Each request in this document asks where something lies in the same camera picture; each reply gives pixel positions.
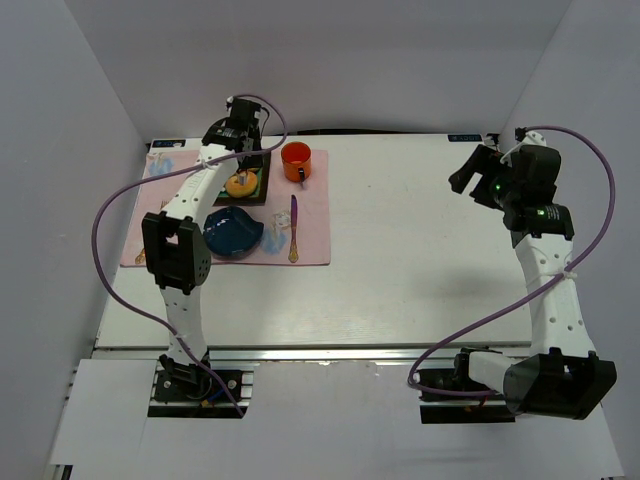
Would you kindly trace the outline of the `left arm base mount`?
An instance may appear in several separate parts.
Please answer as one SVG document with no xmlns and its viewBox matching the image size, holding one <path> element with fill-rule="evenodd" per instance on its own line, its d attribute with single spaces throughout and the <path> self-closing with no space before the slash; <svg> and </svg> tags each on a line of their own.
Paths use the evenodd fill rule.
<svg viewBox="0 0 640 480">
<path fill-rule="evenodd" d="M 216 373 L 245 413 L 252 396 L 254 372 L 222 368 Z M 160 366 L 154 376 L 147 416 L 165 419 L 241 418 L 220 384 L 207 373 L 195 385 L 172 378 Z"/>
</svg>

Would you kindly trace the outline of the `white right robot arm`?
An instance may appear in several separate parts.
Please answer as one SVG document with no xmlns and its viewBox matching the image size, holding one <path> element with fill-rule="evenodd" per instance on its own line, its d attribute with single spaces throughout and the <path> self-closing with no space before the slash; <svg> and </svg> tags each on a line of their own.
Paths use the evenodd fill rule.
<svg viewBox="0 0 640 480">
<path fill-rule="evenodd" d="M 455 370 L 462 382 L 501 395 L 509 412 L 584 420 L 617 380 L 587 333 L 576 281 L 569 271 L 574 228 L 567 207 L 555 203 L 561 156 L 553 148 L 521 144 L 502 155 L 480 145 L 449 178 L 461 193 L 497 209 L 523 271 L 531 345 L 523 360 L 488 349 L 464 349 Z"/>
</svg>

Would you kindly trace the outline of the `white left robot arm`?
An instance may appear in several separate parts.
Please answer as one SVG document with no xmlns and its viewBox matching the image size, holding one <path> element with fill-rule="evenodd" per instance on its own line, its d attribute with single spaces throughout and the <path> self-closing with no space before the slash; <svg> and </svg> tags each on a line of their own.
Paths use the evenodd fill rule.
<svg viewBox="0 0 640 480">
<path fill-rule="evenodd" d="M 228 116 L 206 132 L 196 160 L 172 200 L 142 220 L 147 270 L 163 298 L 171 327 L 164 367 L 198 368 L 208 361 L 201 322 L 200 286 L 207 279 L 211 254 L 203 229 L 212 207 L 242 158 L 216 162 L 231 153 L 253 156 L 261 149 L 261 106 L 231 97 Z"/>
</svg>

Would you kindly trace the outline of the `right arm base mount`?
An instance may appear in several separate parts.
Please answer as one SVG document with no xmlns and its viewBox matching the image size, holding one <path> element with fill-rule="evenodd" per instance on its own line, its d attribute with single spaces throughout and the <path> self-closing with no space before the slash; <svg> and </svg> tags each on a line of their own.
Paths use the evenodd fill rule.
<svg viewBox="0 0 640 480">
<path fill-rule="evenodd" d="M 419 413 L 423 425 L 482 425 L 514 423 L 502 396 L 471 396 L 484 386 L 461 380 L 453 368 L 420 369 L 413 379 L 429 392 L 421 391 Z"/>
</svg>

